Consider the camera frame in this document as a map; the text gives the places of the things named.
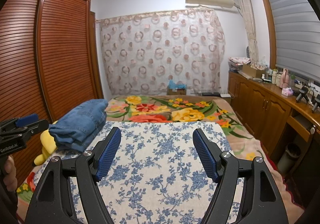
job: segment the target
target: denim clothing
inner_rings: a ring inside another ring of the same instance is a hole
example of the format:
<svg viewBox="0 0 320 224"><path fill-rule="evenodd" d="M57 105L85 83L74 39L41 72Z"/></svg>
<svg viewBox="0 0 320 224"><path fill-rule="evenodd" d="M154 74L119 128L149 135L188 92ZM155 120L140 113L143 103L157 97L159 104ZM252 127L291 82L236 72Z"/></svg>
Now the denim clothing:
<svg viewBox="0 0 320 224"><path fill-rule="evenodd" d="M105 99L92 99L78 105L54 125L49 133L59 150L74 149L84 152L106 123Z"/></svg>

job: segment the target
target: wooden wardrobe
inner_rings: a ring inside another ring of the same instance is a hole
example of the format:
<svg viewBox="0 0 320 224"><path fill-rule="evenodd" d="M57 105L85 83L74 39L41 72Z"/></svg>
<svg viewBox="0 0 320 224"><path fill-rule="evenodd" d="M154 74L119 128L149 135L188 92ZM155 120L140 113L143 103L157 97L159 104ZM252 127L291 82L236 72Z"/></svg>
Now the wooden wardrobe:
<svg viewBox="0 0 320 224"><path fill-rule="evenodd" d="M0 121L37 113L54 122L86 100L103 98L89 16L90 0L6 2L0 10ZM18 184L41 150L35 135L13 155Z"/></svg>

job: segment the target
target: pink tissue box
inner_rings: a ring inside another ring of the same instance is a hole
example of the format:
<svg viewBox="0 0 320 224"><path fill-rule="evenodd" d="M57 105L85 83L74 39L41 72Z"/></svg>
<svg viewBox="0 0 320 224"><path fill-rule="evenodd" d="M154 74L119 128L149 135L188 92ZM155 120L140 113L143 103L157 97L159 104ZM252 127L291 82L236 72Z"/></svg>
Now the pink tissue box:
<svg viewBox="0 0 320 224"><path fill-rule="evenodd" d="M282 95L285 95L285 96L292 96L293 95L293 91L290 87L287 87L287 88L283 88L282 89L282 92L281 92Z"/></svg>

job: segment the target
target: bed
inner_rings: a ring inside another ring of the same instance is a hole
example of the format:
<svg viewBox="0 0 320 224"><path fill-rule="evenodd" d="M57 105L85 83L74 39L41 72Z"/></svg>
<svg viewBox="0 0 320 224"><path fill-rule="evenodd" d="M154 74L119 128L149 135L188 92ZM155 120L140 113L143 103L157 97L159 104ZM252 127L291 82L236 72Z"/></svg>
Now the bed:
<svg viewBox="0 0 320 224"><path fill-rule="evenodd" d="M106 112L106 125L89 148L104 138L112 126L119 126L123 131L125 144L121 144L116 154L113 169L99 183L100 192L108 193L105 204L115 223L160 224L168 219L173 223L199 222L215 185L206 177L193 148L190 133L197 127L222 150L230 150L237 158L252 160L261 156L279 188L289 223L294 223L303 213L303 209L292 202L281 175L263 152L260 142L247 132L225 100L185 95L119 96L109 101ZM77 153L55 155L70 158ZM46 163L35 168L17 190L18 215L22 219L45 166ZM76 181L72 184L78 218L86 223ZM172 185L178 192L173 192ZM243 181L239 179L228 223L236 219L242 186Z"/></svg>

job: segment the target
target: window frame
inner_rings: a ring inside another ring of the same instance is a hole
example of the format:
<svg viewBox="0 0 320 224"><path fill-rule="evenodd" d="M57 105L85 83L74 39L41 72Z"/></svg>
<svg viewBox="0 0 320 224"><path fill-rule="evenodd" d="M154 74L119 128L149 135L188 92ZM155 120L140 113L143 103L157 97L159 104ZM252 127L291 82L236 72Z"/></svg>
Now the window frame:
<svg viewBox="0 0 320 224"><path fill-rule="evenodd" d="M276 30L273 21L273 15L271 10L271 5L269 0L263 0L264 9L266 11L268 31L269 31L269 46L270 46L270 60L269 66L271 69L276 68L276 58L277 58L277 46L276 46Z"/></svg>

